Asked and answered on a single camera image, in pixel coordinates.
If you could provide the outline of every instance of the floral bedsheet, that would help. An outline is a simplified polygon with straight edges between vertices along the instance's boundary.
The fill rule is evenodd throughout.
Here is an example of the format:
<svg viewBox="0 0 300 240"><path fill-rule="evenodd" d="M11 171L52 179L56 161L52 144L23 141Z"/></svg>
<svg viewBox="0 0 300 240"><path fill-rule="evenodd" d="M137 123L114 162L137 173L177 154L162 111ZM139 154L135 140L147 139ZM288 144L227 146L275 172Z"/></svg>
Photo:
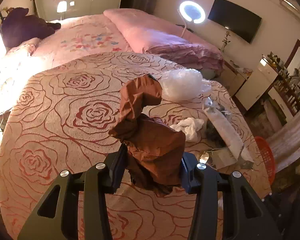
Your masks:
<svg viewBox="0 0 300 240"><path fill-rule="evenodd" d="M33 57L46 60L45 69L91 54L131 51L117 27L103 14L60 21L61 29L45 38Z"/></svg>
<svg viewBox="0 0 300 240"><path fill-rule="evenodd" d="M86 56L32 76L11 111L0 148L0 208L8 233L17 236L42 194L62 170L85 171L117 151L120 142L108 135L118 118L120 88L133 78L181 68L162 58L129 52ZM210 82L211 91L177 104L162 100L144 113L160 117L167 125L187 117L207 120L202 101L211 96L232 114L232 125L255 161L253 170L241 170L260 197L270 192L266 169L247 123L227 90ZM205 138L186 143L186 151L215 147ZM230 173L237 167L222 172ZM83 194L79 199L78 235L84 239ZM107 195L107 210L114 239L186 239L191 225L195 195L174 188L170 195L131 185L126 172L116 194ZM218 218L221 238L222 212Z"/></svg>

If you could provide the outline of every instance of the white cloth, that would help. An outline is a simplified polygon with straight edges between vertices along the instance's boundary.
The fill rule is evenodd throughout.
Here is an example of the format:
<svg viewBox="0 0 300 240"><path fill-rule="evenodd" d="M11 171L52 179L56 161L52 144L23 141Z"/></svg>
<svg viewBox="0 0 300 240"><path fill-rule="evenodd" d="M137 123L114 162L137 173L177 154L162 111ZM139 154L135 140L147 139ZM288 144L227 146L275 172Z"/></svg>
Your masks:
<svg viewBox="0 0 300 240"><path fill-rule="evenodd" d="M185 120L181 120L178 124L173 124L170 127L177 132L183 131L186 135L187 142L197 142L199 140L197 131L199 131L204 124L202 119L194 119L188 117Z"/></svg>

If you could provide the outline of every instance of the white cabinet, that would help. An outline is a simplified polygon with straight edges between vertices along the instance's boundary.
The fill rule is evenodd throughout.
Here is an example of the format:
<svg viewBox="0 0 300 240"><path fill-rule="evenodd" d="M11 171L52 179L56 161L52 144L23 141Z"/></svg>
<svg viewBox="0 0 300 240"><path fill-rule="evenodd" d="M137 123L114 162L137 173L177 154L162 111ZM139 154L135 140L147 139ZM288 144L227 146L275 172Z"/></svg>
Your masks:
<svg viewBox="0 0 300 240"><path fill-rule="evenodd" d="M286 103L283 101L281 96L274 88L271 88L268 94L274 101L277 102L284 115L286 116L286 121L289 122L293 118L293 115L291 114L289 108L287 107Z"/></svg>
<svg viewBox="0 0 300 240"><path fill-rule="evenodd" d="M277 75L276 71L265 61L259 63L257 69L236 93L236 98L246 110L249 110L269 88Z"/></svg>

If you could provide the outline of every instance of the black television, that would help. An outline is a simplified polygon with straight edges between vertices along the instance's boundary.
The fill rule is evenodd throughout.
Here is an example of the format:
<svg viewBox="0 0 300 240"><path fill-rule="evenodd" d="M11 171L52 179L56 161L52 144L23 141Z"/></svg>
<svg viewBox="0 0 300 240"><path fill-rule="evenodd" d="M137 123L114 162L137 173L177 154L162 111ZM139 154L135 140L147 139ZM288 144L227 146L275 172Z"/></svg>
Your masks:
<svg viewBox="0 0 300 240"><path fill-rule="evenodd" d="M227 0L214 0L208 19L226 27L249 43L261 23L261 17Z"/></svg>

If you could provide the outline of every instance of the red laundry basket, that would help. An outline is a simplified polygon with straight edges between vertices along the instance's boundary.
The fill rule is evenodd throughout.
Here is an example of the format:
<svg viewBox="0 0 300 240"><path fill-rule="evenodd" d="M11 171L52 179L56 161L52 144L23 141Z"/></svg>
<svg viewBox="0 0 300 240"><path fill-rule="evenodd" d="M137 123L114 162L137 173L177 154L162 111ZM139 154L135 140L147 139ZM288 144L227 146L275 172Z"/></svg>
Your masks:
<svg viewBox="0 0 300 240"><path fill-rule="evenodd" d="M261 156L265 163L266 170L269 177L269 182L271 185L274 181L274 176L275 176L275 163L274 163L272 151L265 139L263 139L260 136L257 136L254 139L256 140Z"/></svg>

